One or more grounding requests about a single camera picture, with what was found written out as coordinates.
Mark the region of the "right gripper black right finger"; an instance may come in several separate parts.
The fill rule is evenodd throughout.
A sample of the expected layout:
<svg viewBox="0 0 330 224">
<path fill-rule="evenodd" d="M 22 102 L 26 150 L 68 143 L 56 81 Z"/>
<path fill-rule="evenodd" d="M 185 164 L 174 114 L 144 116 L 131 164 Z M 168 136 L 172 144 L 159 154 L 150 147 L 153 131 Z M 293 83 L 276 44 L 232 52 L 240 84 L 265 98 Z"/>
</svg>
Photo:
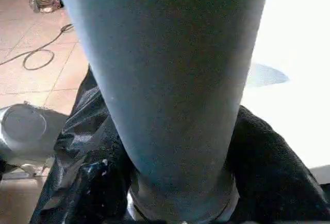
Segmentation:
<svg viewBox="0 0 330 224">
<path fill-rule="evenodd" d="M 329 220 L 329 200 L 309 169 L 282 136 L 244 106 L 227 162 L 239 193 L 232 222 Z"/>
</svg>

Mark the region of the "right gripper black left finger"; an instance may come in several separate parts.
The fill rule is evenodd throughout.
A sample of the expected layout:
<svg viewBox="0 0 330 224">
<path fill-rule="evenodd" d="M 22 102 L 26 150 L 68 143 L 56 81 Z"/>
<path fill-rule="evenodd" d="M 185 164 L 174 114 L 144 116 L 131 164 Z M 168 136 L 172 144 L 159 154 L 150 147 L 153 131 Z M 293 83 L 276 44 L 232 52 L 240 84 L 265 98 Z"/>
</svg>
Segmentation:
<svg viewBox="0 0 330 224">
<path fill-rule="evenodd" d="M 91 135 L 73 129 L 63 131 L 29 222 L 121 221 L 127 208 L 132 170 L 112 120 L 104 120 Z"/>
</svg>

